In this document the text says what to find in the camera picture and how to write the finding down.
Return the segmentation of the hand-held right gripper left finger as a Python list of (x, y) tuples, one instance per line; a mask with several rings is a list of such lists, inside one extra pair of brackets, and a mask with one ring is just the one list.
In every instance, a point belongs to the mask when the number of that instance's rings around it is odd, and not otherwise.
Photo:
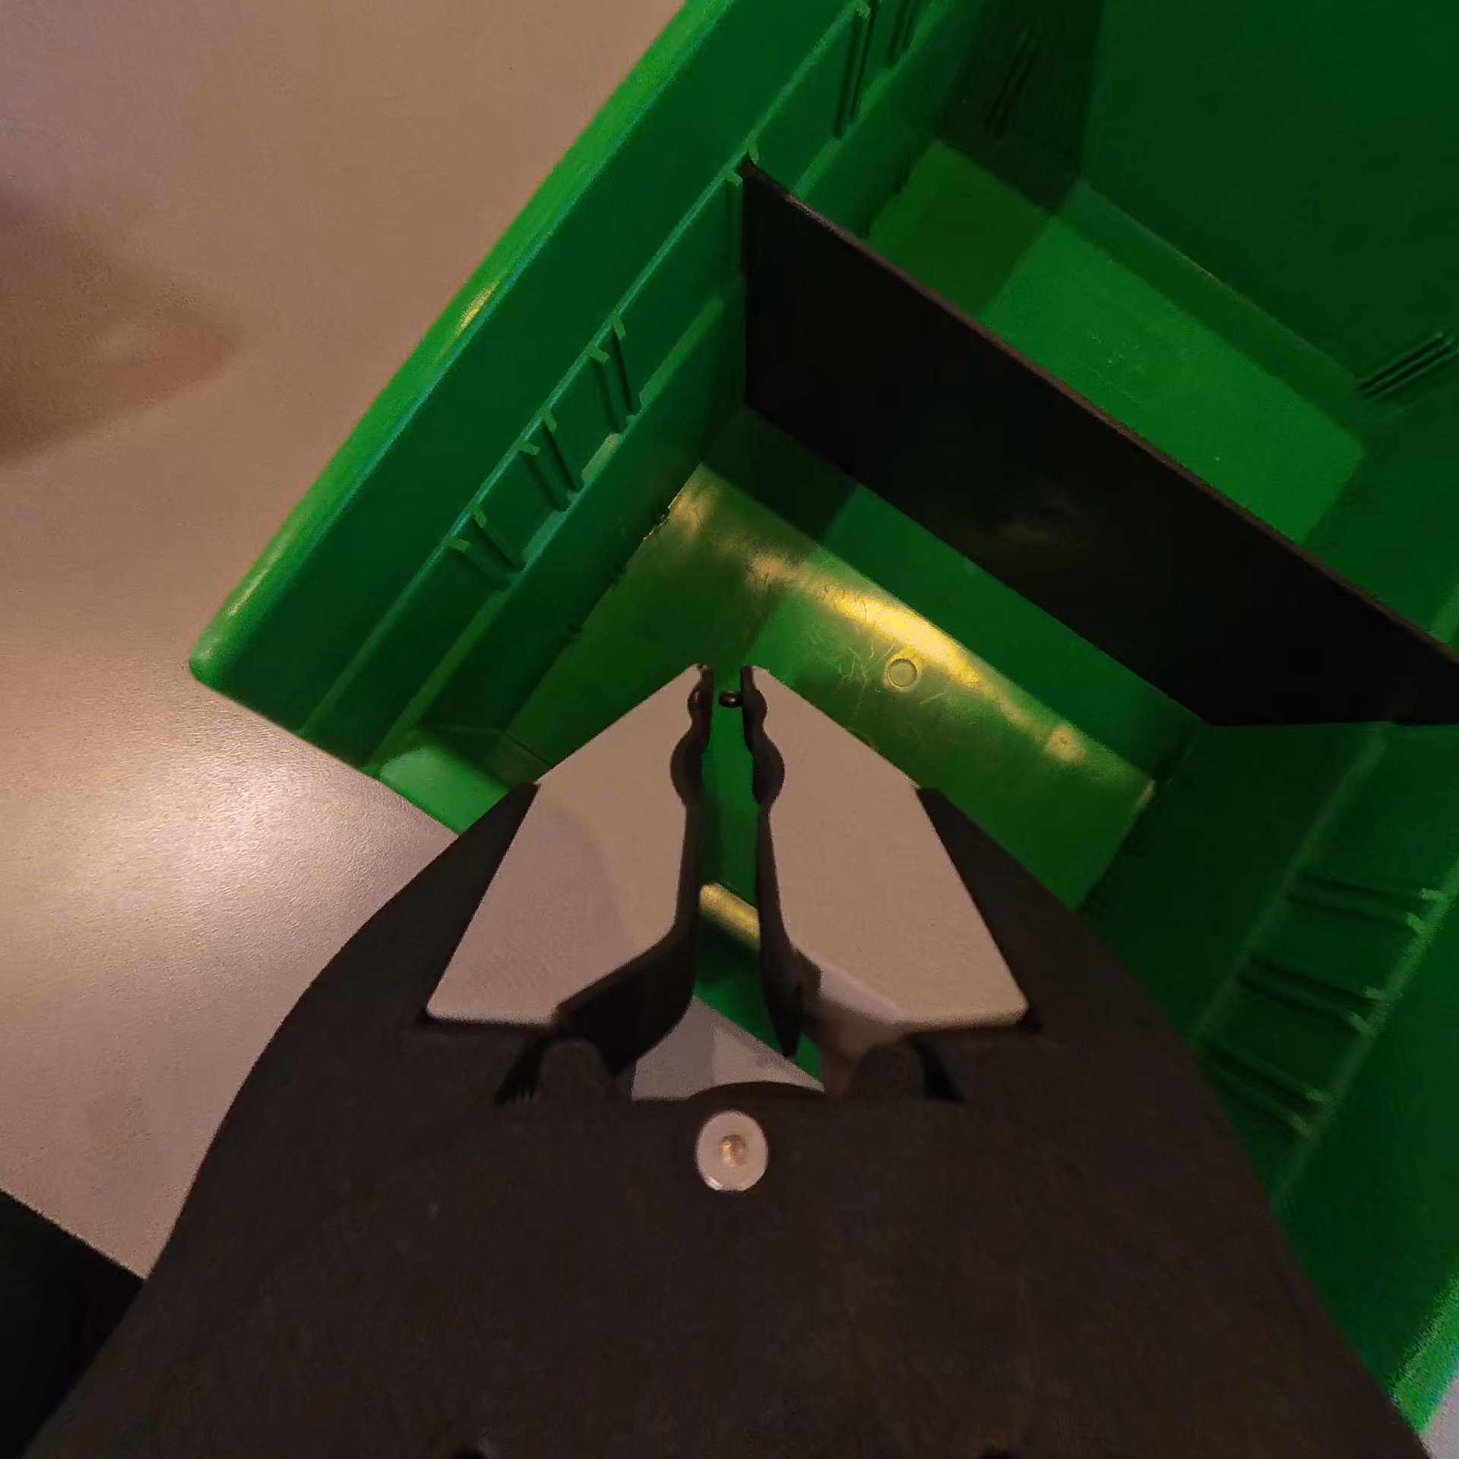
[(612, 1072), (695, 991), (716, 676), (688, 668), (530, 788), (428, 1017), (593, 1045)]

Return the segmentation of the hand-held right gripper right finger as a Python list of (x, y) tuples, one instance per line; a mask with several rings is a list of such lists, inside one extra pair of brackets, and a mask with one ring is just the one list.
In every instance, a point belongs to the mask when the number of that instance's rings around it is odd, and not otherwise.
[(1029, 1013), (919, 786), (767, 669), (742, 669), (758, 808), (760, 975), (775, 1039), (845, 1093), (911, 1036)]

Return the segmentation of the green plastic bin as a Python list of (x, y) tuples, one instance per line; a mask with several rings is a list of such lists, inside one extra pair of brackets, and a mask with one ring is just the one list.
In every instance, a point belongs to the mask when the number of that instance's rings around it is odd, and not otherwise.
[(192, 654), (459, 831), (683, 668), (945, 795), (1456, 1383), (1456, 725), (1223, 727), (746, 397), (767, 176), (1456, 652), (1456, 4), (685, 4)]

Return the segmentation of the grey desk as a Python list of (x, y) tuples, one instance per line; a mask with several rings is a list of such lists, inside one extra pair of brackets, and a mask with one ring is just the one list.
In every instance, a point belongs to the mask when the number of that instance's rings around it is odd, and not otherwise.
[(450, 836), (190, 650), (678, 4), (4, 4), (4, 1191), (134, 1272)]

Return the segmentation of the black bin divider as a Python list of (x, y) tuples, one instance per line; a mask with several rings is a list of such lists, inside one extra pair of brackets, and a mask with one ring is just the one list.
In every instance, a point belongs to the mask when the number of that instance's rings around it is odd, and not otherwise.
[(1456, 725), (1456, 652), (751, 161), (747, 405), (1210, 725)]

